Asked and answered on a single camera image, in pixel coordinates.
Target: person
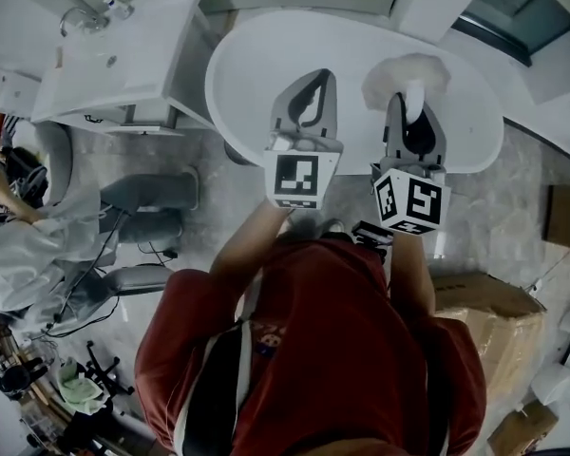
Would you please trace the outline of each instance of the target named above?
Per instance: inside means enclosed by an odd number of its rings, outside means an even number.
[[[288,214],[266,199],[208,273],[169,279],[135,365],[158,440],[205,454],[185,446],[192,394],[261,271],[248,389],[221,453],[424,455],[447,441],[446,454],[463,454],[484,419],[485,378],[466,325],[434,316],[422,240],[395,233],[388,286],[380,256],[343,233],[277,238]],[[209,391],[229,383],[218,374]]]
[[[9,212],[0,225],[0,313],[28,312],[41,301],[65,299],[69,289],[83,301],[109,295],[94,262],[108,254],[113,261],[119,242],[177,238],[181,209],[198,203],[198,175],[185,167],[175,176],[128,176],[101,191],[90,184],[35,209],[11,191],[0,165],[0,204]],[[157,211],[140,211],[147,207]]]

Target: hand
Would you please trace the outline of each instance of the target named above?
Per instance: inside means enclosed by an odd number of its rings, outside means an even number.
[[[4,171],[4,167],[0,164],[0,204],[3,206],[8,205],[10,200],[12,200],[14,194],[10,190],[9,180],[7,179],[7,174]]]

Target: faucet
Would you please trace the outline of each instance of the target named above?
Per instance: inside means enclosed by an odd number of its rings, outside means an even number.
[[[61,22],[59,23],[59,31],[63,37],[67,36],[67,32],[65,29],[66,19],[67,17],[73,12],[77,11],[83,16],[83,28],[89,29],[91,32],[96,32],[97,30],[105,29],[107,24],[109,23],[109,19],[104,17],[100,13],[97,12],[88,12],[85,9],[81,9],[80,7],[72,7],[61,18]]]

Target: cardboard box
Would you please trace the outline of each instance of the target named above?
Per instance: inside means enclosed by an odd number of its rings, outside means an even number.
[[[508,414],[487,441],[495,456],[527,454],[557,422],[556,415],[535,400],[523,411]]]
[[[570,248],[570,185],[549,186],[544,239]]]
[[[466,323],[484,367],[487,399],[517,387],[541,342],[543,305],[487,274],[433,279],[437,315]]]

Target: bathroom sink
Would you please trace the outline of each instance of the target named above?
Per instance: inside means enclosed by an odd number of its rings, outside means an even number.
[[[124,105],[165,97],[199,1],[133,0],[126,20],[93,33],[73,29],[55,49],[32,120],[104,109],[120,122]]]

